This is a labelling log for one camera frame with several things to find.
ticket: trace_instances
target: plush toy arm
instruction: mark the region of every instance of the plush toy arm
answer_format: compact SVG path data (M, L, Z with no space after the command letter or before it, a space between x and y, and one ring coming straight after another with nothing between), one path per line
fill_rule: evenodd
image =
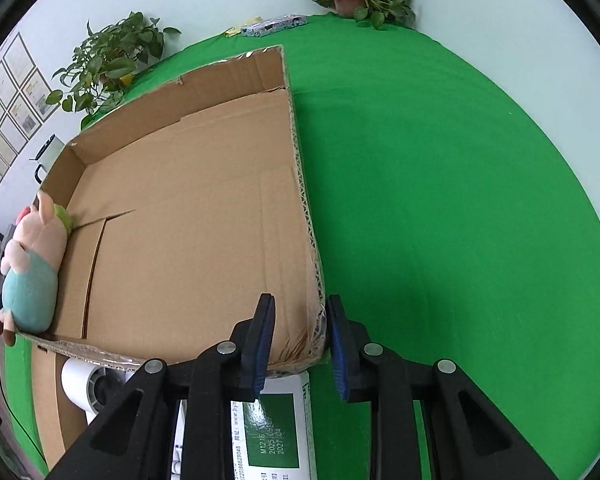
M4 258L0 262L0 272L6 274L11 267L17 274L22 274L29 269L29 264L30 257L27 251L16 240L9 240L4 248Z

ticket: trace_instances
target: green label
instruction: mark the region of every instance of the green label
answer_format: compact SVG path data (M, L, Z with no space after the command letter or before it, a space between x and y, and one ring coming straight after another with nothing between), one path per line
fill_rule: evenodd
M293 394L262 394L242 409L249 465L299 468Z

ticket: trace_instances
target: pink plush head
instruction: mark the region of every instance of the pink plush head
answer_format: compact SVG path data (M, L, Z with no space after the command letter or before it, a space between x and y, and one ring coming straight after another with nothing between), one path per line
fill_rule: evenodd
M32 204L29 213L22 216L16 225L13 239L24 250L39 254L43 260L58 271L66 249L67 230L61 219L56 216L54 201L47 193L39 191L38 202L39 208Z

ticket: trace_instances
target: plant pot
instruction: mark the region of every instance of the plant pot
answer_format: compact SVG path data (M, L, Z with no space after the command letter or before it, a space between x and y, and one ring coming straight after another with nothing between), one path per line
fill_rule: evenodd
M342 18L353 18L353 12L358 7L366 7L365 0L333 0L336 12Z

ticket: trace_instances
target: pig plush toy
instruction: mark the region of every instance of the pig plush toy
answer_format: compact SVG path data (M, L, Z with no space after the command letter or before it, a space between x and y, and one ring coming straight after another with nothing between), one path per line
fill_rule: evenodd
M38 192L39 209L26 207L4 249L0 321L4 330L38 334L51 325L58 294L58 270L71 234L71 218L51 197Z

